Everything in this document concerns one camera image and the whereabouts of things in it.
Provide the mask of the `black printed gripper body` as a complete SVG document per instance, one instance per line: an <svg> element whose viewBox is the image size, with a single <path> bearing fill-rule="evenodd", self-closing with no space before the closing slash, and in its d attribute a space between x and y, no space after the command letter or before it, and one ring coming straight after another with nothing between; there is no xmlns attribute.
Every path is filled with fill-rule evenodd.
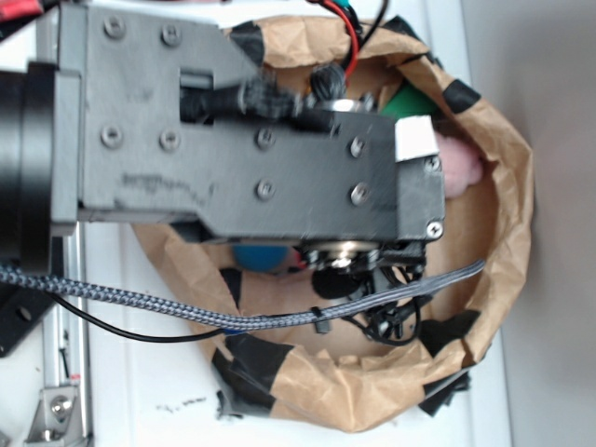
<svg viewBox="0 0 596 447"><path fill-rule="evenodd" d="M165 223L198 241L428 243L430 129L305 104L215 24L92 3L59 13L50 220Z"/></svg>

